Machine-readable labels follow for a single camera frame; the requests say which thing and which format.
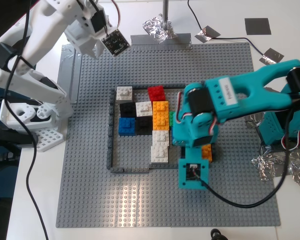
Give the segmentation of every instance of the red wire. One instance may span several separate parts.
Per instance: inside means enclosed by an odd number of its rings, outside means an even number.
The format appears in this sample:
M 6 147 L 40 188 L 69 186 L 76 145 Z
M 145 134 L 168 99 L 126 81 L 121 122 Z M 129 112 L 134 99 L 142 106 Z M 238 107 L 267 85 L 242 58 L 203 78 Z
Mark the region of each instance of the red wire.
M 118 12 L 118 25 L 116 26 L 116 28 L 119 28 L 120 22 L 121 22 L 121 15 L 120 15 L 120 9 L 118 4 L 115 2 L 115 0 L 111 0 L 111 2 L 114 4 L 116 11 Z

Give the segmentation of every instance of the black cable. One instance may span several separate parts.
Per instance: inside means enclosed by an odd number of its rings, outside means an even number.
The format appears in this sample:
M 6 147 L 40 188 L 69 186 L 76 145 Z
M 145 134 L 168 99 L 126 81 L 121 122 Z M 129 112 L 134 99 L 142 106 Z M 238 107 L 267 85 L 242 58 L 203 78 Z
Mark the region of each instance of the black cable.
M 91 5 L 94 7 L 94 9 L 96 10 L 96 12 L 98 14 L 101 14 L 101 18 L 102 18 L 102 21 L 103 21 L 103 24 L 104 24 L 104 31 L 105 31 L 105 35 L 108 37 L 108 27 L 107 27 L 107 23 L 106 23 L 106 16 L 100 12 L 99 8 L 97 7 L 97 5 L 95 4 L 94 0 L 89 0 L 89 2 L 91 3 Z
M 261 204 L 264 204 L 266 201 L 268 201 L 270 198 L 272 198 L 276 192 L 280 189 L 280 187 L 282 186 L 282 184 L 284 183 L 285 181 L 285 178 L 287 176 L 287 172 L 288 172 L 288 165 L 289 165 L 289 154 L 290 154 L 290 151 L 289 151 L 289 124 L 290 124 L 290 121 L 292 120 L 293 118 L 293 115 L 294 115 L 294 106 L 292 106 L 290 108 L 290 111 L 286 117 L 286 120 L 285 120 L 285 161 L 284 161 L 284 165 L 283 165 L 283 172 L 282 172 L 282 177 L 278 183 L 278 185 L 266 196 L 264 197 L 263 199 L 261 199 L 260 201 L 257 201 L 255 203 L 251 203 L 251 204 L 239 204 L 239 203 L 235 203 L 233 201 L 230 201 L 226 198 L 224 198 L 223 196 L 221 196 L 220 194 L 218 194 L 217 192 L 215 192 L 205 181 L 201 180 L 200 178 L 198 178 L 201 182 L 201 185 L 206 187 L 206 189 L 208 189 L 215 197 L 217 197 L 218 199 L 220 199 L 221 201 L 229 204 L 229 205 L 232 205 L 234 207 L 237 207 L 237 208 L 242 208 L 242 209 L 251 209 L 251 208 L 255 208 L 257 206 L 260 206 Z
M 29 187 L 29 176 L 30 176 L 31 171 L 32 171 L 32 169 L 34 167 L 34 164 L 35 164 L 35 161 L 36 161 L 36 157 L 37 157 L 37 143 L 35 141 L 34 136 L 31 134 L 30 130 L 27 128 L 27 126 L 12 111 L 12 109 L 9 106 L 8 100 L 7 100 L 8 99 L 8 91 L 9 91 L 10 83 L 12 81 L 12 78 L 13 78 L 14 73 L 16 71 L 16 68 L 18 66 L 18 63 L 19 63 L 20 59 L 22 58 L 21 55 L 23 54 L 24 48 L 26 46 L 26 38 L 27 38 L 27 32 L 28 32 L 28 27 L 29 27 L 29 18 L 30 18 L 30 8 L 31 8 L 31 0 L 29 1 L 29 6 L 28 6 L 28 8 L 26 10 L 24 32 L 23 32 L 23 37 L 22 37 L 22 47 L 21 47 L 21 49 L 19 51 L 18 57 L 16 58 L 16 60 L 14 62 L 14 65 L 12 67 L 12 70 L 10 72 L 10 75 L 9 75 L 8 80 L 6 82 L 6 85 L 5 85 L 5 89 L 4 89 L 4 103 L 5 103 L 5 106 L 8 109 L 8 111 L 18 121 L 18 123 L 24 128 L 24 130 L 29 135 L 29 137 L 30 137 L 30 139 L 32 141 L 32 145 L 33 145 L 33 158 L 32 158 L 32 162 L 31 162 L 30 168 L 28 170 L 28 173 L 26 175 L 25 184 L 26 184 L 26 189 L 27 189 L 27 191 L 28 191 L 28 193 L 30 195 L 30 198 L 31 198 L 32 202 L 33 202 L 33 205 L 34 205 L 34 207 L 35 207 L 35 209 L 36 209 L 36 211 L 38 213 L 38 216 L 40 218 L 40 222 L 41 222 L 41 225 L 42 225 L 42 228 L 43 228 L 43 231 L 44 231 L 45 239 L 49 240 L 44 220 L 43 220 L 43 218 L 41 216 L 41 213 L 40 213 L 40 210 L 39 210 L 38 205 L 36 203 L 36 200 L 35 200 L 32 192 L 30 190 L 30 187 Z
M 199 28 L 200 28 L 200 31 L 201 31 L 201 30 L 202 30 L 202 27 L 201 27 L 201 25 L 200 25 L 200 22 L 199 22 L 199 20 L 198 20 L 198 18 L 197 18 L 197 16 L 196 16 L 195 12 L 194 12 L 194 11 L 192 10 L 192 8 L 190 7 L 189 0 L 188 0 L 188 7 L 190 8 L 191 12 L 193 13 L 193 16 L 194 16 L 196 22 L 198 23 Z
M 196 14 L 195 14 L 195 12 L 192 10 L 192 8 L 190 7 L 190 4 L 189 4 L 189 0 L 188 0 L 188 7 L 189 7 L 189 9 L 191 10 L 191 12 L 192 12 L 192 14 L 193 14 L 193 16 L 194 16 L 194 18 L 195 18 L 195 20 L 196 20 L 196 22 L 198 23 L 198 26 L 199 26 L 199 28 L 200 28 L 200 31 L 202 30 L 202 27 L 201 27 L 201 25 L 200 25 L 200 23 L 199 23 L 199 21 L 198 21 L 198 18 L 197 18 L 197 16 L 196 16 Z M 245 39 L 245 40 L 247 40 L 250 44 L 251 44 L 251 46 L 259 53 L 259 54 L 261 54 L 262 56 L 264 55 L 248 38 L 246 38 L 246 37 L 213 37 L 212 39 L 219 39 L 219 40 L 240 40 L 240 39 Z
M 235 40 L 235 39 L 245 39 L 247 40 L 251 46 L 262 56 L 264 55 L 248 38 L 246 37 L 213 37 L 213 39 L 219 39 L 219 40 Z

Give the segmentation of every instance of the gray baseplate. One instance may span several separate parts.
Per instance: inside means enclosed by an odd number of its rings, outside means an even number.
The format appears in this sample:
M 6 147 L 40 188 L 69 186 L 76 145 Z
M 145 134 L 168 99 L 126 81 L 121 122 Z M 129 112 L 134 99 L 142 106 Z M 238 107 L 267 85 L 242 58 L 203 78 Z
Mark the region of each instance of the gray baseplate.
M 128 49 L 115 58 L 104 52 L 97 60 L 83 56 L 78 100 L 68 122 L 56 227 L 279 226 L 275 197 L 259 207 L 241 209 L 208 191 L 179 189 L 177 169 L 123 174 L 107 169 L 109 114 L 118 111 L 109 106 L 109 97 L 117 86 L 184 85 L 251 71 L 248 43 L 193 45 L 192 50 Z M 136 100 L 146 98 L 144 91 L 135 94 Z M 173 100 L 173 94 L 175 90 L 167 90 L 167 99 Z M 143 168 L 150 163 L 149 138 L 117 136 L 113 162 Z M 121 139 L 130 147 L 123 147 Z M 240 204 L 266 196 L 274 186 L 272 181 L 261 182 L 251 164 L 258 148 L 258 136 L 243 118 L 222 126 L 209 167 L 212 188 Z

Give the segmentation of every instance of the white table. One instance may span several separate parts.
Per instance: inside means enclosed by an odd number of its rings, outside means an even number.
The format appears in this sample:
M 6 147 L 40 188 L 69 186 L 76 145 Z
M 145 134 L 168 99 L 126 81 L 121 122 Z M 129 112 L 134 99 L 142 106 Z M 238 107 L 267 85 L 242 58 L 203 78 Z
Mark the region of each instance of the white table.
M 285 57 L 283 61 L 300 60 L 300 0 L 192 0 L 202 27 L 211 26 L 221 33 L 221 37 L 245 37 L 244 18 L 269 18 L 272 35 L 251 35 L 248 38 L 262 51 L 273 48 Z M 117 12 L 113 4 L 103 3 L 112 24 L 117 24 Z M 130 35 L 146 34 L 142 23 L 162 12 L 162 2 L 120 2 L 120 30 L 126 39 Z M 169 19 L 176 33 L 191 33 L 192 43 L 200 42 L 194 38 L 199 32 L 198 25 L 188 9 L 186 1 L 171 1 Z M 63 35 L 38 64 L 37 70 L 48 78 L 57 80 L 62 44 L 67 44 Z M 209 43 L 226 43 L 212 40 Z M 260 55 L 251 47 L 254 70 L 263 66 Z M 280 90 L 284 81 L 278 79 L 270 87 Z M 63 124 L 66 134 L 67 123 Z M 39 153 L 30 176 L 30 188 L 40 208 L 50 240 L 184 240 L 189 236 L 194 239 L 210 239 L 209 227 L 170 228 L 56 228 L 57 207 L 59 199 L 65 142 Z M 32 149 L 23 149 L 7 240 L 43 240 L 44 233 L 26 189 L 26 174 L 33 156 Z M 230 240 L 300 240 L 300 186 L 293 182 L 291 176 L 285 180 L 277 193 L 277 203 L 281 226 L 279 227 L 219 227 Z

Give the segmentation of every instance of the yellow lego brick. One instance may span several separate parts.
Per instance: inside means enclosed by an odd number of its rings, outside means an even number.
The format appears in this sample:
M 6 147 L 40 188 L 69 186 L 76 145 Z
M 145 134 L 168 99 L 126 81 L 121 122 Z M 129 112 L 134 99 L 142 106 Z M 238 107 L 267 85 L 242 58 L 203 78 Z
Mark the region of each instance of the yellow lego brick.
M 169 131 L 169 112 L 153 114 L 153 130 Z
M 209 163 L 212 163 L 212 149 L 211 144 L 204 145 L 201 147 L 201 153 L 203 159 L 208 159 Z
M 168 113 L 169 114 L 169 102 L 168 101 L 154 101 L 152 106 L 153 114 L 155 113 Z

